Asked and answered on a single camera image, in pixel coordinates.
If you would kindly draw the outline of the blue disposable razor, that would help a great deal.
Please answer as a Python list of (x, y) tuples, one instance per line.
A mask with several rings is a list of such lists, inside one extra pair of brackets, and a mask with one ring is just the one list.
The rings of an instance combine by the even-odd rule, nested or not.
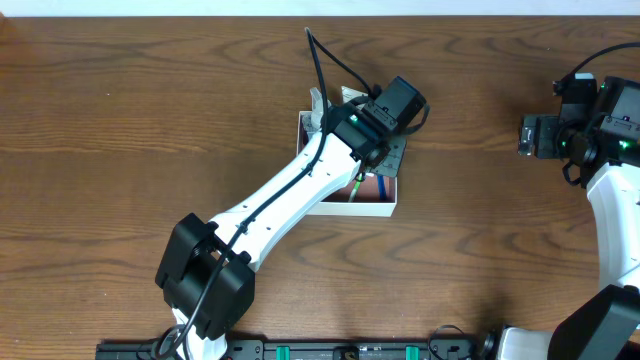
[(387, 201), (387, 191), (386, 191), (386, 185), (385, 185), (385, 177), (382, 175), (378, 175), (377, 176), (377, 183), (378, 183), (378, 191), (379, 191), (379, 200), (381, 203), (384, 203)]

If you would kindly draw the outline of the green toothbrush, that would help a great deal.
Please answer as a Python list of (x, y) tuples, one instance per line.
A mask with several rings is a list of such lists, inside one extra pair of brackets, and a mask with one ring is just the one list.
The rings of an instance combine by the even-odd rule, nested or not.
[(356, 176), (356, 178), (354, 179), (354, 186), (350, 192), (349, 198), (348, 198), (348, 202), (352, 203), (359, 191), (359, 188), (361, 186), (361, 184), (364, 182), (366, 175), (364, 173), (360, 173)]

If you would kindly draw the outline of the white lotion tube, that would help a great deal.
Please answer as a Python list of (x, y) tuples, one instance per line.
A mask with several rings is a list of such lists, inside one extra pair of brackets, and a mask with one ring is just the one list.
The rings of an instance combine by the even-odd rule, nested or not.
[(351, 104), (356, 107), (362, 107), (370, 100), (367, 93), (346, 86), (341, 87), (341, 95), (343, 104)]

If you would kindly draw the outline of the clear soap pump bottle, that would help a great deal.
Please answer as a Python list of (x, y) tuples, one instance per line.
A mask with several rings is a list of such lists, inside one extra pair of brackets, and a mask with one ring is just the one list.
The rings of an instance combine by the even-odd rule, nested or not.
[(322, 130), (323, 101), (322, 93), (317, 87), (310, 89), (311, 109), (299, 113), (299, 135), (308, 140)]

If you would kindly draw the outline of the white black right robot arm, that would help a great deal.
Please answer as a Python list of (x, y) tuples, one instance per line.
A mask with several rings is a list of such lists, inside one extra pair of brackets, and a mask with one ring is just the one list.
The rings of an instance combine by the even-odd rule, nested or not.
[(554, 83), (556, 115), (525, 115), (518, 152), (563, 161), (586, 191), (597, 233), (599, 291), (551, 332), (504, 327), (489, 359), (636, 359), (639, 344), (639, 85), (577, 73)]

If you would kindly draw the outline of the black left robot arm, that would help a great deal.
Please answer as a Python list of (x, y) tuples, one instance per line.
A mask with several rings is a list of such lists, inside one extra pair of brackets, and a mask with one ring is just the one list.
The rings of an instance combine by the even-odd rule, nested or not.
[(177, 323), (153, 358), (221, 358), (275, 245), (318, 203), (381, 167), (396, 141), (416, 132), (412, 120), (429, 113), (425, 97), (401, 77), (339, 105), (318, 88), (310, 93), (308, 142), (284, 169), (209, 221), (190, 213), (174, 226), (155, 283)]

